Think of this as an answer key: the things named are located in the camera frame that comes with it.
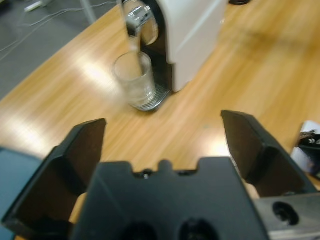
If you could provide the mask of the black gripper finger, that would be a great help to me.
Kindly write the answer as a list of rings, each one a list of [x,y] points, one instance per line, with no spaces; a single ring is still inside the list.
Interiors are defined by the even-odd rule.
[[[260,197],[317,193],[313,183],[254,116],[222,110],[221,117],[239,174]]]
[[[100,162],[107,121],[78,124],[53,148],[1,220],[15,234],[68,234],[78,197]]]

